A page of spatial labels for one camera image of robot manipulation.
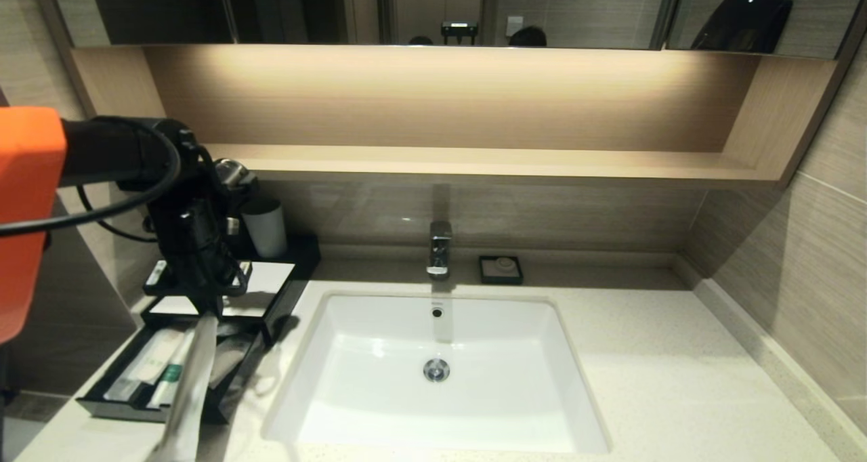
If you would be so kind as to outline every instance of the wooden shelf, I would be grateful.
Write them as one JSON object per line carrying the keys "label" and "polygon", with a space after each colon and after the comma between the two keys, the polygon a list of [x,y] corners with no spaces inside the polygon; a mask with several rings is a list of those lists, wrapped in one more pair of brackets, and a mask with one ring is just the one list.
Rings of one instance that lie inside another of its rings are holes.
{"label": "wooden shelf", "polygon": [[334,145],[205,144],[267,179],[293,173],[489,175],[490,177],[656,179],[761,186],[775,181],[721,153],[612,150],[461,149]]}
{"label": "wooden shelf", "polygon": [[838,62],[316,45],[71,60],[93,113],[173,117],[263,179],[755,188],[787,185],[856,46]]}

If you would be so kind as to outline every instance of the black cable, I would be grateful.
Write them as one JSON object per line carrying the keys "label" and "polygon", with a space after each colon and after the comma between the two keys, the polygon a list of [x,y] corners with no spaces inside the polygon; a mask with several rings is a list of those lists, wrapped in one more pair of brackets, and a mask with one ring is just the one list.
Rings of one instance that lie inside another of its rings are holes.
{"label": "black cable", "polygon": [[119,203],[114,203],[113,205],[105,206],[93,211],[85,211],[84,213],[77,213],[75,215],[53,216],[52,218],[45,218],[43,220],[27,220],[23,222],[13,222],[12,224],[0,224],[0,237],[15,236],[15,234],[31,234],[46,230],[56,230],[56,228],[89,224],[90,222],[96,222],[114,215],[120,215],[125,211],[145,205],[146,203],[160,197],[161,194],[170,189],[171,185],[174,184],[177,175],[180,173],[180,155],[177,153],[177,149],[174,148],[174,144],[171,143],[171,140],[169,140],[168,137],[165,137],[165,135],[160,131],[156,131],[155,129],[133,120],[121,119],[120,117],[96,117],[95,120],[123,123],[124,125],[130,125],[140,129],[140,131],[148,132],[150,135],[158,138],[158,140],[165,145],[165,149],[169,152],[168,169],[165,171],[163,177],[160,178],[160,181],[143,193],[137,194],[136,196],[130,196],[128,199]]}
{"label": "black cable", "polygon": [[197,156],[201,157],[201,159],[205,161],[205,172],[207,172],[208,178],[211,179],[214,189],[219,191],[220,194],[229,196],[229,190],[226,190],[226,187],[219,180],[219,176],[217,175],[217,166],[214,165],[214,160],[211,159],[211,153],[201,145],[197,145],[193,151],[195,151]]}
{"label": "black cable", "polygon": [[[93,211],[93,205],[90,205],[90,200],[87,199],[87,193],[84,193],[84,186],[78,185],[75,186],[75,190],[78,190],[78,198],[81,199],[81,204],[84,205],[84,209],[87,211]],[[128,234],[120,228],[112,227],[112,225],[103,222],[102,220],[97,220],[96,224],[100,227],[105,228],[109,232],[116,234],[117,236],[122,236],[123,238],[128,238],[129,240],[135,240],[136,242],[143,243],[156,243],[157,239],[143,236],[134,236],[133,234]]]}

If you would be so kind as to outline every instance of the sink drain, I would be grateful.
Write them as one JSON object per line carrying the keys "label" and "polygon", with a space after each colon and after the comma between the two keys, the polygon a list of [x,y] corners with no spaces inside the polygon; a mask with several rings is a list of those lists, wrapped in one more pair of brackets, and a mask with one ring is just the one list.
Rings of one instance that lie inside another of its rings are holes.
{"label": "sink drain", "polygon": [[425,378],[430,382],[443,382],[448,379],[451,369],[445,360],[431,359],[425,362],[424,369],[421,372],[424,372]]}

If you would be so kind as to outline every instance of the orange robot part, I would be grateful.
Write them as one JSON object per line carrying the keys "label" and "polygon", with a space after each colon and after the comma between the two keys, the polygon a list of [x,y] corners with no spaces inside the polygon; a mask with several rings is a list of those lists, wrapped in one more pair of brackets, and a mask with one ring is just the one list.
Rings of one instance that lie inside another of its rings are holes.
{"label": "orange robot part", "polygon": [[[66,138],[51,108],[0,108],[0,224],[51,215]],[[45,232],[0,237],[0,343],[21,332]]]}

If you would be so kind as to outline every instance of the green label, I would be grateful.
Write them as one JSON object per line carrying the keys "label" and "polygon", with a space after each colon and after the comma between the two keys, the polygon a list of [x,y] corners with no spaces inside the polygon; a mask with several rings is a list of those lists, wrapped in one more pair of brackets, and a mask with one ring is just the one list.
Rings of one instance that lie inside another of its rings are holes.
{"label": "green label", "polygon": [[179,366],[177,364],[169,364],[168,367],[165,367],[165,372],[160,378],[160,381],[177,382],[177,380],[180,379],[180,371],[182,371],[183,369],[183,366]]}

